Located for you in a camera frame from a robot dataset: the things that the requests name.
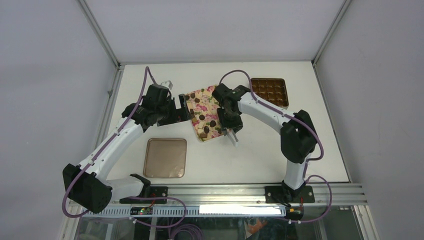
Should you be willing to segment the silver metal tongs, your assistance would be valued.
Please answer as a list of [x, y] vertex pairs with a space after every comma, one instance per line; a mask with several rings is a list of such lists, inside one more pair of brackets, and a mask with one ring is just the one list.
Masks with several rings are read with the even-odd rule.
[[233, 144], [234, 147], [238, 147], [239, 145], [239, 140], [236, 136], [236, 133], [234, 132], [234, 130], [232, 129], [228, 129], [226, 131], [226, 136], [229, 138], [230, 142]]

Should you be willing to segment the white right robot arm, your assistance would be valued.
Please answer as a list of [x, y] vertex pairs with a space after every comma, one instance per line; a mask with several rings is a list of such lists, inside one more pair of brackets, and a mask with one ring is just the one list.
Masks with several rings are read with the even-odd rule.
[[279, 134], [280, 150], [287, 160], [281, 196], [286, 202], [296, 202], [306, 186], [307, 162], [319, 144], [310, 115], [304, 110], [289, 113], [243, 85], [230, 89], [221, 83], [215, 87], [212, 96], [219, 105], [217, 114], [222, 132], [234, 145], [238, 142], [237, 132], [243, 128], [242, 114], [261, 121]]

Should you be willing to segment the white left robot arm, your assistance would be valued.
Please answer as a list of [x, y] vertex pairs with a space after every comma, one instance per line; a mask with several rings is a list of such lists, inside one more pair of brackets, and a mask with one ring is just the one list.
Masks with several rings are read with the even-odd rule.
[[121, 113], [114, 130], [79, 164], [68, 164], [62, 171], [65, 198], [87, 212], [98, 214], [111, 202], [122, 199], [145, 203], [151, 196], [151, 182], [133, 173], [120, 179], [108, 180], [113, 166], [127, 148], [149, 127], [164, 126], [188, 120], [185, 97], [180, 94], [180, 108], [171, 95], [172, 83], [164, 81], [148, 86], [145, 95], [128, 105]]

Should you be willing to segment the dark heart chocolate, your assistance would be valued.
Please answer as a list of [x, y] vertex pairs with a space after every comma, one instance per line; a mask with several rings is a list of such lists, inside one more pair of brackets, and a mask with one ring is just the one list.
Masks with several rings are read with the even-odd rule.
[[214, 120], [211, 120], [210, 123], [209, 123], [209, 126], [211, 128], [215, 127], [216, 125], [217, 125], [217, 123]]

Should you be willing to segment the white rectangular chocolate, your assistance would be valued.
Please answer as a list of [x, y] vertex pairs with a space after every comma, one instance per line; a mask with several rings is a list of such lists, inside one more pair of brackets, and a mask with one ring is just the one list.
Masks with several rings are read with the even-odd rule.
[[197, 128], [198, 129], [203, 129], [204, 126], [205, 126], [205, 122], [204, 121], [201, 121], [201, 122], [199, 122]]

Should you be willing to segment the gold chocolate box with dividers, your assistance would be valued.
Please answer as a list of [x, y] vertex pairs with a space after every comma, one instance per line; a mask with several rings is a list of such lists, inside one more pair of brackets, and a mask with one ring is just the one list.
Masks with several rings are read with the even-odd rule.
[[283, 78], [252, 78], [253, 92], [260, 98], [284, 109], [289, 107], [286, 82]]

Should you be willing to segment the floral rectangular tray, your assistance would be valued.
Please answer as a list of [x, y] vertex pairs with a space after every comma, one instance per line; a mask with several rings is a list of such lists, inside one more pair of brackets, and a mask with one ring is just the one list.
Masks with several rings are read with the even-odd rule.
[[[191, 120], [194, 133], [197, 139], [203, 143], [224, 135], [217, 113], [217, 109], [219, 108], [218, 101], [212, 96], [212, 92], [214, 91], [215, 87], [216, 85], [210, 85], [208, 87], [197, 89], [185, 94], [188, 111], [195, 115], [195, 117]], [[200, 115], [204, 115], [205, 119], [200, 120]], [[204, 133], [204, 127], [203, 129], [198, 129], [198, 124], [202, 121], [205, 122], [204, 127], [209, 127], [208, 139], [199, 138], [199, 135]], [[215, 127], [210, 127], [211, 121], [216, 122]], [[222, 133], [219, 134], [216, 128], [221, 128]]]

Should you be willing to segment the gold box lid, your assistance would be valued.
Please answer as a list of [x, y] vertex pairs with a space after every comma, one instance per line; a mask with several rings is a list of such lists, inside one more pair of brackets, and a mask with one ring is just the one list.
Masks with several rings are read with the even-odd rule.
[[151, 138], [147, 141], [143, 175], [177, 179], [185, 175], [187, 141], [183, 138]]

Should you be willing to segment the aluminium mounting rail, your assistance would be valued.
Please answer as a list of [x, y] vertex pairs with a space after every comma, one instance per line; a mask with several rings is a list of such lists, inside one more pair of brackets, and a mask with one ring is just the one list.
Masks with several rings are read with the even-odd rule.
[[[366, 206], [367, 197], [358, 183], [331, 182], [333, 206]], [[266, 204], [266, 186], [279, 183], [256, 184], [152, 184], [167, 187], [167, 196], [183, 201], [187, 206], [199, 205], [260, 205]]]

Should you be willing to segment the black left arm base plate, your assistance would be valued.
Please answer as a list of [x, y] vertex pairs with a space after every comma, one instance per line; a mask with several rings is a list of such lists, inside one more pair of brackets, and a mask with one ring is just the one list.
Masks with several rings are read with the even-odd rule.
[[169, 188], [167, 186], [150, 186], [148, 189], [144, 189], [140, 195], [138, 195], [138, 198], [146, 198], [147, 200], [139, 200], [139, 199], [132, 199], [130, 197], [122, 198], [119, 200], [120, 204], [144, 204], [144, 205], [150, 205], [154, 202], [154, 204], [166, 204], [166, 199], [158, 199], [153, 200], [153, 198], [158, 197], [167, 197], [168, 196], [168, 190]]

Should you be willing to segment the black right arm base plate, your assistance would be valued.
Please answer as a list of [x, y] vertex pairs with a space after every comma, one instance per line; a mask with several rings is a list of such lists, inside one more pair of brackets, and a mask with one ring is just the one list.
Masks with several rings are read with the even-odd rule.
[[315, 202], [315, 195], [311, 186], [303, 186], [298, 190], [284, 189], [281, 185], [264, 187], [265, 202], [267, 204], [311, 204]]

